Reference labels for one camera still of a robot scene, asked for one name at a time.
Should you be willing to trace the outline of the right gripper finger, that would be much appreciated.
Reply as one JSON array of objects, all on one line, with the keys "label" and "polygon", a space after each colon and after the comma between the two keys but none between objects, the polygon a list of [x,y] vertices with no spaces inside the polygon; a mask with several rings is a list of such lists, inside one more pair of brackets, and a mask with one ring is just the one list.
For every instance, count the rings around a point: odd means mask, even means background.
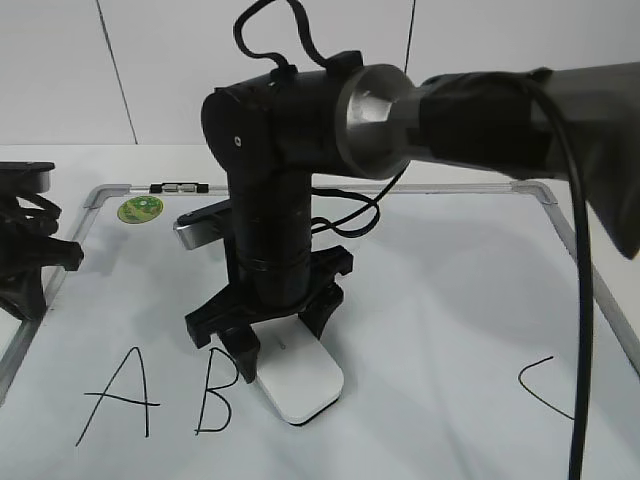
[{"label": "right gripper finger", "polygon": [[315,338],[321,338],[329,318],[342,304],[344,292],[342,288],[332,282],[298,314],[298,318]]},{"label": "right gripper finger", "polygon": [[251,326],[233,327],[219,334],[219,339],[232,357],[247,384],[255,381],[260,341]]}]

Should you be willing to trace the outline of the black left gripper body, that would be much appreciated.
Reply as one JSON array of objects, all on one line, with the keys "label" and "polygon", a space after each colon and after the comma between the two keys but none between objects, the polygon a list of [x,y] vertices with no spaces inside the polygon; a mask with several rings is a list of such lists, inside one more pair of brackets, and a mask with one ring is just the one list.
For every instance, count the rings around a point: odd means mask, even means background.
[{"label": "black left gripper body", "polygon": [[78,242],[54,238],[62,210],[25,190],[1,194],[1,276],[45,266],[77,271],[84,259]]}]

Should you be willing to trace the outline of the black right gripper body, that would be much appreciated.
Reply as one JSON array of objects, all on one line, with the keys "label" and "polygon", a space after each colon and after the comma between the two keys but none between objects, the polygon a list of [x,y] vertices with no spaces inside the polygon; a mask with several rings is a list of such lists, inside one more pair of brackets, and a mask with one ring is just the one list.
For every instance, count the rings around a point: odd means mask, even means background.
[{"label": "black right gripper body", "polygon": [[261,300],[250,287],[240,282],[230,283],[203,306],[186,317],[188,333],[201,348],[210,336],[233,327],[249,326],[302,312],[335,276],[348,275],[353,270],[353,255],[342,246],[313,252],[309,261],[309,281],[301,298],[284,306],[270,305]]}]

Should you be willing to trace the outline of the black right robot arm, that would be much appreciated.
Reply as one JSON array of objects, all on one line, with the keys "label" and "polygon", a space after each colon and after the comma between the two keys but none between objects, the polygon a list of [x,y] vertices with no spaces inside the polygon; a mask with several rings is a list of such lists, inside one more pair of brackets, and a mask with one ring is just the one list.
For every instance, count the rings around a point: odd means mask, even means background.
[{"label": "black right robot arm", "polygon": [[319,71],[292,66],[209,94],[206,143],[229,198],[207,210],[229,282],[186,318],[197,347],[217,336],[252,382],[254,325],[298,316],[320,336],[352,271],[341,246],[314,250],[316,174],[386,180],[411,162],[496,171],[518,180],[579,173],[618,251],[639,252],[639,67],[444,74],[415,85],[357,52]]}]

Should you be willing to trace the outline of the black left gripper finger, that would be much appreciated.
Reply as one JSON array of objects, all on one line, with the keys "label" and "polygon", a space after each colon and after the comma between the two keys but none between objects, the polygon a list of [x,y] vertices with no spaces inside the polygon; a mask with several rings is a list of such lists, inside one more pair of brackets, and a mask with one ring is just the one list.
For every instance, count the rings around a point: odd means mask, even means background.
[{"label": "black left gripper finger", "polygon": [[2,277],[1,308],[20,321],[41,321],[47,310],[42,269]]}]

